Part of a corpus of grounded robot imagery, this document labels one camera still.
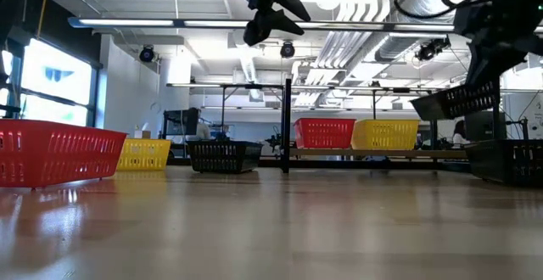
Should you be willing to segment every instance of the window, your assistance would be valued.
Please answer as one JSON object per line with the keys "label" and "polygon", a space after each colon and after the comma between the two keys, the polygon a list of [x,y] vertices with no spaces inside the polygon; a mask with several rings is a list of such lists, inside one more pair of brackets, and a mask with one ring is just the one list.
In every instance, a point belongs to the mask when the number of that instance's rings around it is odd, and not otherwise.
{"label": "window", "polygon": [[82,106],[70,106],[45,98],[21,95],[22,119],[47,120],[75,126],[87,125],[87,109]]}
{"label": "window", "polygon": [[89,103],[92,67],[62,51],[32,39],[25,49],[22,87],[35,92]]}
{"label": "window", "polygon": [[86,126],[94,73],[90,64],[32,39],[21,78],[22,118]]}
{"label": "window", "polygon": [[[6,88],[0,89],[0,105],[8,104],[9,91]],[[6,110],[0,110],[0,118],[6,115]]]}
{"label": "window", "polygon": [[[7,51],[2,51],[3,68],[8,76],[11,76],[13,71],[14,56]],[[0,89],[0,105],[7,105],[9,97],[9,90],[7,88]],[[0,118],[6,115],[6,110],[0,110]]]}
{"label": "window", "polygon": [[11,72],[14,70],[14,56],[8,51],[2,51],[3,69],[8,76],[11,76]]}

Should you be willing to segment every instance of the shelf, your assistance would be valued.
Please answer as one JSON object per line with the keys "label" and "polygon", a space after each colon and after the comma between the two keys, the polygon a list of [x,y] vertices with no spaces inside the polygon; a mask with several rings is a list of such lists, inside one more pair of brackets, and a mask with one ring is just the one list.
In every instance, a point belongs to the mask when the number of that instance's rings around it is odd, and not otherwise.
{"label": "shelf", "polygon": [[467,159],[463,150],[381,150],[339,148],[291,148],[291,156],[387,156],[407,158]]}

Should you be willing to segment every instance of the monitor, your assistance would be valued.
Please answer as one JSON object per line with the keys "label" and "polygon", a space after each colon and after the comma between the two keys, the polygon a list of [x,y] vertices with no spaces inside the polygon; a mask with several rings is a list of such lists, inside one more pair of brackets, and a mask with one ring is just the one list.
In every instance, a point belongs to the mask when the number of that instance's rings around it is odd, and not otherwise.
{"label": "monitor", "polygon": [[[466,115],[466,138],[471,142],[494,139],[492,111],[479,111]],[[506,115],[500,112],[500,139],[507,139]]]}
{"label": "monitor", "polygon": [[171,110],[164,116],[167,121],[166,136],[193,136],[198,127],[199,110]]}

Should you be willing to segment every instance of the yellow basket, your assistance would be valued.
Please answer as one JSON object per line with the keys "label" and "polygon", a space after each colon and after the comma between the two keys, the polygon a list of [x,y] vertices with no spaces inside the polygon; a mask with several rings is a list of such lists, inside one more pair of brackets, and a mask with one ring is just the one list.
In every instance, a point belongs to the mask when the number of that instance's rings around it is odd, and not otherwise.
{"label": "yellow basket", "polygon": [[170,140],[127,139],[120,153],[118,171],[159,171],[166,168]]}
{"label": "yellow basket", "polygon": [[350,144],[353,149],[413,149],[419,120],[360,120]]}

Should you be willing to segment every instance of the wooden floor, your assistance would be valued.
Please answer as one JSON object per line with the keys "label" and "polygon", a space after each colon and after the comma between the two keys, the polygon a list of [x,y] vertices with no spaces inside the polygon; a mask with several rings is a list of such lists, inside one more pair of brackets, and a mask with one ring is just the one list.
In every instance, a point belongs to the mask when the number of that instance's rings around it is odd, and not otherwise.
{"label": "wooden floor", "polygon": [[190,168],[0,190],[0,279],[543,279],[543,193],[424,171]]}

